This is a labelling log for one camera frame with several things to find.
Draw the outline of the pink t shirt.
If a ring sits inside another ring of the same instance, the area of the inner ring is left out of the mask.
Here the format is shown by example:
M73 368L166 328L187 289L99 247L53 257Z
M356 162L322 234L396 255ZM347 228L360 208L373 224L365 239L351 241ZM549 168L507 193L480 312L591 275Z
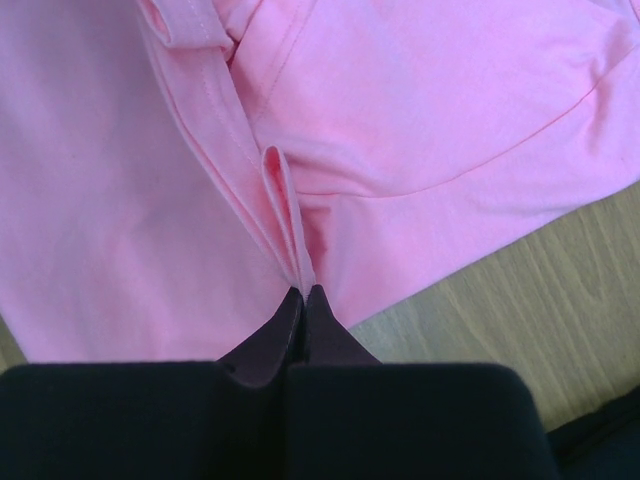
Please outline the pink t shirt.
M5 1L1 314L32 362L353 326L639 177L635 1Z

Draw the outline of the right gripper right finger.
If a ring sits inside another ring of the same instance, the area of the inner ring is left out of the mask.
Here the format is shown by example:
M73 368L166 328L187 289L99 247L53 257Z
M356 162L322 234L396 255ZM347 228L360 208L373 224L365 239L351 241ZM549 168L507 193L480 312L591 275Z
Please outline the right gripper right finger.
M289 370L293 479L551 479L532 395L487 363L383 364L335 319L322 287Z

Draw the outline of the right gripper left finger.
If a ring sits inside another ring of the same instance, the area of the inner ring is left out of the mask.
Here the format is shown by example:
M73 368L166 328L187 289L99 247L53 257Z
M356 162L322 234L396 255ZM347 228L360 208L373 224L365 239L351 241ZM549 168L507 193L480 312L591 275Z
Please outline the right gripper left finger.
M217 361L31 364L1 377L5 479L280 479L303 299Z

